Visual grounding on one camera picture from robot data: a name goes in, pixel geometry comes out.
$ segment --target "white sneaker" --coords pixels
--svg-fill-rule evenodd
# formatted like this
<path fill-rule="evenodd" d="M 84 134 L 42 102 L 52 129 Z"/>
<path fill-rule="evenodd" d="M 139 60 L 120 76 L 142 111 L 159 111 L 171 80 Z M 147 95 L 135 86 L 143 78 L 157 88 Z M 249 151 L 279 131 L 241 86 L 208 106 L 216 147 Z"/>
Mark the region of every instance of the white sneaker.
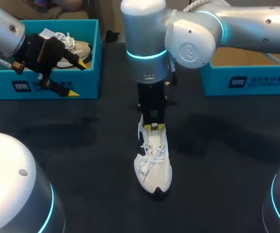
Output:
<path fill-rule="evenodd" d="M 135 174 L 141 186 L 149 193 L 165 193 L 172 182 L 168 142 L 164 124 L 138 126 L 139 152 L 134 161 Z"/>
<path fill-rule="evenodd" d="M 74 40 L 73 37 L 70 37 L 69 33 L 67 33 L 67 35 L 64 35 L 63 33 L 54 33 L 51 30 L 45 28 L 40 36 L 44 39 L 49 39 L 54 36 L 61 40 L 64 43 L 65 48 L 70 50 L 72 53 L 79 55 L 84 63 L 87 63 L 92 59 L 92 46 L 86 42 Z M 60 69 L 67 69 L 74 66 L 69 63 L 67 59 L 62 58 L 61 61 L 57 63 L 57 67 Z"/>

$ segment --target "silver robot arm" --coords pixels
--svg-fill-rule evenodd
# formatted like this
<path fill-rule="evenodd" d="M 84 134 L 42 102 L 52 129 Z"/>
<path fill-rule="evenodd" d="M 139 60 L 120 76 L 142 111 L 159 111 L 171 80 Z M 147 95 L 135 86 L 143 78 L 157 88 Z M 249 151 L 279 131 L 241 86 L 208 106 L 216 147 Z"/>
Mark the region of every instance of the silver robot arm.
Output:
<path fill-rule="evenodd" d="M 280 53 L 280 7 L 232 7 L 224 0 L 191 12 L 167 9 L 165 0 L 123 0 L 128 58 L 140 83 L 165 78 L 170 52 L 182 66 L 207 64 L 218 47 Z"/>
<path fill-rule="evenodd" d="M 24 38 L 24 24 L 0 9 L 0 56 L 7 58 L 15 54 Z"/>
<path fill-rule="evenodd" d="M 0 63 L 18 74 L 22 74 L 25 67 L 39 73 L 39 85 L 61 97 L 78 96 L 51 80 L 50 74 L 62 58 L 81 70 L 86 69 L 80 57 L 65 49 L 64 43 L 55 37 L 44 39 L 36 33 L 26 35 L 24 24 L 0 9 L 0 57 L 10 56 L 14 57 L 14 64 L 2 59 Z"/>

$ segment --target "table surface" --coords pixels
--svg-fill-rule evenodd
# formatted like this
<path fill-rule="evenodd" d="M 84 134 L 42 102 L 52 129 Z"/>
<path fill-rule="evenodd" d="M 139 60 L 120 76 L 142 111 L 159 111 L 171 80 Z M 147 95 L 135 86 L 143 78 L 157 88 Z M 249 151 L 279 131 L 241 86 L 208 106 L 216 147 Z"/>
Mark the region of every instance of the table surface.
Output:
<path fill-rule="evenodd" d="M 262 233 L 280 166 L 280 96 L 205 97 L 197 70 L 167 87 L 171 190 L 142 191 L 137 89 L 125 45 L 104 48 L 98 100 L 0 101 L 0 132 L 23 142 L 66 210 L 66 233 Z"/>

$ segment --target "shoe box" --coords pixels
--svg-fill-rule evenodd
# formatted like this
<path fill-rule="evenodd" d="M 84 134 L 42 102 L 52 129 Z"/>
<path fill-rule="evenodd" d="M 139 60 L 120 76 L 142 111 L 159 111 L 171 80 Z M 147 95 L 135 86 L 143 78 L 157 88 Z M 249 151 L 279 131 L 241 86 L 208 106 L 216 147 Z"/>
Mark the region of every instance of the shoe box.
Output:
<path fill-rule="evenodd" d="M 0 65 L 0 100 L 52 100 L 52 99 L 97 99 L 101 72 L 102 41 L 98 20 L 24 20 L 26 34 L 40 34 L 45 28 L 53 32 L 70 33 L 75 40 L 92 45 L 92 60 L 86 70 L 77 68 L 54 69 L 51 79 L 79 94 L 78 97 L 62 98 L 43 90 L 37 83 L 38 74 L 25 69 L 22 75 Z"/>
<path fill-rule="evenodd" d="M 206 96 L 280 94 L 280 65 L 263 53 L 218 48 L 200 74 Z"/>

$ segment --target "shoelace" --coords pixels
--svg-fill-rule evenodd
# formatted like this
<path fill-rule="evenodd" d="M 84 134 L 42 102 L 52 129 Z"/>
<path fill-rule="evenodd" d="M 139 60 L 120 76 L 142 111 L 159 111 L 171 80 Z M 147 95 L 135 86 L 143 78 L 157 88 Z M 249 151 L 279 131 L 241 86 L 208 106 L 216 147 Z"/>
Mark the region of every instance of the shoelace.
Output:
<path fill-rule="evenodd" d="M 63 33 L 55 33 L 54 36 L 66 45 L 67 50 L 75 49 L 75 40 L 70 37 L 70 33 L 67 33 L 67 35 L 64 35 Z"/>
<path fill-rule="evenodd" d="M 145 181 L 149 170 L 155 164 L 162 164 L 165 161 L 165 143 L 161 147 L 152 147 L 147 142 L 145 142 L 143 143 L 143 148 L 145 150 L 145 156 L 142 156 L 140 160 L 139 171 L 144 175 L 143 181 Z"/>

